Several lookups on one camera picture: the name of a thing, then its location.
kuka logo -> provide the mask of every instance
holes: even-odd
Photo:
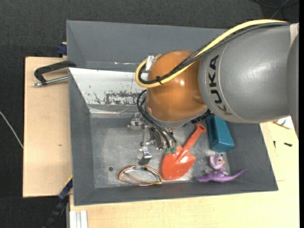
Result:
[[[227,108],[226,106],[223,104],[222,107],[220,107],[220,104],[222,104],[222,99],[219,95],[219,92],[217,90],[217,81],[216,81],[216,61],[218,59],[219,55],[215,56],[214,58],[212,58],[210,60],[210,64],[209,64],[209,67],[211,69],[213,69],[213,75],[211,76],[210,73],[208,73],[208,78],[210,80],[210,83],[209,83],[209,87],[210,87],[210,93],[212,95],[216,94],[217,96],[217,99],[214,100],[215,104],[217,104],[218,108],[225,114],[225,115],[232,115],[231,113],[227,112]]]

yellow cable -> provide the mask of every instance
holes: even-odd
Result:
[[[223,39],[227,38],[228,36],[232,35],[233,33],[241,30],[241,29],[245,29],[247,27],[250,27],[250,26],[254,26],[254,25],[261,25],[261,24],[267,24],[267,23],[275,23],[275,22],[285,22],[285,21],[280,21],[280,20],[274,20],[274,19],[258,19],[258,20],[253,20],[253,21],[248,21],[248,22],[245,22],[245,23],[242,23],[240,25],[237,25],[229,30],[227,30],[226,32],[224,32],[222,35],[220,35],[219,37],[217,37],[216,39],[214,39],[211,43],[209,43],[206,47],[204,47],[198,54],[202,54],[204,53],[205,51],[211,49],[212,47],[214,47],[215,45],[217,45],[219,42],[221,42]],[[184,67],[183,69],[179,70],[178,72],[176,72],[175,74],[163,79],[160,82],[155,82],[155,83],[152,83],[152,84],[145,84],[145,83],[142,83],[140,80],[139,80],[139,72],[140,72],[140,69],[142,68],[142,66],[144,64],[146,64],[146,60],[144,60],[143,62],[141,62],[141,64],[137,67],[136,71],[135,71],[135,80],[137,82],[137,84],[141,87],[144,87],[144,88],[153,88],[153,87],[156,87],[156,86],[160,86],[161,84],[164,84],[164,83],[167,83],[169,82],[170,80],[172,80],[174,77],[176,77],[177,75],[181,74],[183,71],[185,71],[187,68],[189,68],[190,66],[193,65],[193,63],[189,64],[188,66]]]

purple toy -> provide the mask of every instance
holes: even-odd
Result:
[[[196,180],[200,182],[208,182],[208,181],[216,181],[216,182],[226,182],[231,181],[237,178],[240,174],[242,174],[244,171],[247,171],[248,169],[243,169],[239,171],[238,173],[232,175],[232,176],[226,176],[222,170],[218,170],[215,173],[212,173],[210,171],[207,171],[207,176],[198,176]]]

gray tray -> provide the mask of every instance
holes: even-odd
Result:
[[[228,123],[235,147],[225,156],[226,170],[234,174],[249,169],[233,182],[195,180],[209,168],[208,156],[214,154],[209,149],[207,134],[191,149],[197,161],[180,180],[149,187],[136,187],[118,180],[118,173],[134,164],[142,132],[128,131],[126,127],[137,111],[134,101],[112,104],[105,95],[122,97],[123,91],[136,98],[141,88],[132,80],[132,72],[148,54],[174,49],[195,50],[222,31],[77,21],[69,21],[67,26],[69,60],[80,67],[96,69],[69,70],[75,205],[277,190],[258,124]],[[124,76],[128,79],[118,85]],[[175,132],[180,145],[193,128],[189,123]],[[159,169],[162,152],[153,147],[149,150],[153,155],[149,165]]]

orange shovel handle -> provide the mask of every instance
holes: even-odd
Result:
[[[206,132],[206,128],[203,125],[196,124],[194,133],[191,135],[191,137],[187,140],[187,142],[183,146],[182,151],[180,152],[179,156],[181,157],[184,155],[184,153],[188,152],[189,149],[191,149],[191,147],[197,141],[199,136],[205,132]]]

